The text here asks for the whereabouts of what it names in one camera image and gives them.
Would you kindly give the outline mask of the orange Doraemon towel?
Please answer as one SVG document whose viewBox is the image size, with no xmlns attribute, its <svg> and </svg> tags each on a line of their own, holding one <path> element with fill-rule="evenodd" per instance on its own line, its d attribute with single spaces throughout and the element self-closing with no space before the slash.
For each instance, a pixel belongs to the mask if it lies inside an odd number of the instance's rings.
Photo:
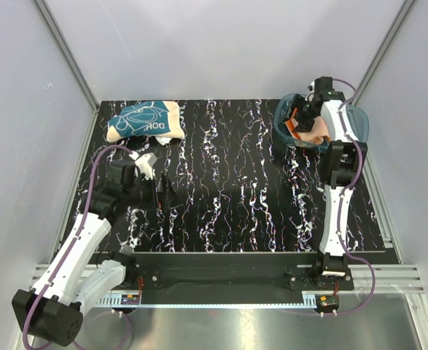
<svg viewBox="0 0 428 350">
<path fill-rule="evenodd" d="M 297 108 L 289 113 L 289 119 L 284 122 L 288 132 L 297 140 L 311 142 L 316 145 L 323 145 L 325 142 L 331 142 L 326 122 L 322 117 L 317 117 L 310 131 L 298 131 L 298 121 L 295 118 Z"/>
</svg>

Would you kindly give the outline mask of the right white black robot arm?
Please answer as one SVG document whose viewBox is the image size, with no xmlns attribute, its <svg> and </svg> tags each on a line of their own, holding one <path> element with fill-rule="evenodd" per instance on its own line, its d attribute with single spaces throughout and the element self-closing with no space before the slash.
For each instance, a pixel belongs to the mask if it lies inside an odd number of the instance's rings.
<svg viewBox="0 0 428 350">
<path fill-rule="evenodd" d="M 292 111 L 294 134 L 307 142 L 327 141 L 319 177 L 324 185 L 326 209 L 319 253 L 311 280 L 320 289 L 331 287 L 348 273 L 346 247 L 349 204 L 364 165 L 367 145 L 355 134 L 347 115 L 351 99 L 333 87 L 333 77 L 319 77 L 309 94 L 297 98 Z"/>
</svg>

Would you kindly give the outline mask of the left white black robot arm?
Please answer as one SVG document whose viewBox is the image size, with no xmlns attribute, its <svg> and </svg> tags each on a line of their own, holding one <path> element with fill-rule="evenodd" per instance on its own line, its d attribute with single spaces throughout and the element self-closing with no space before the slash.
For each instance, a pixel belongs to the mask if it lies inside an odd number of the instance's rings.
<svg viewBox="0 0 428 350">
<path fill-rule="evenodd" d="M 30 335 L 49 344 L 70 345 L 88 311 L 111 289 L 131 288 L 140 281 L 136 258 L 113 252 L 87 278 L 82 273 L 101 241 L 130 207 L 170 211 L 181 203 L 167 174 L 152 168 L 113 163 L 106 178 L 92 180 L 84 211 L 76 218 L 65 243 L 39 280 L 19 289 L 12 307 L 29 349 Z"/>
</svg>

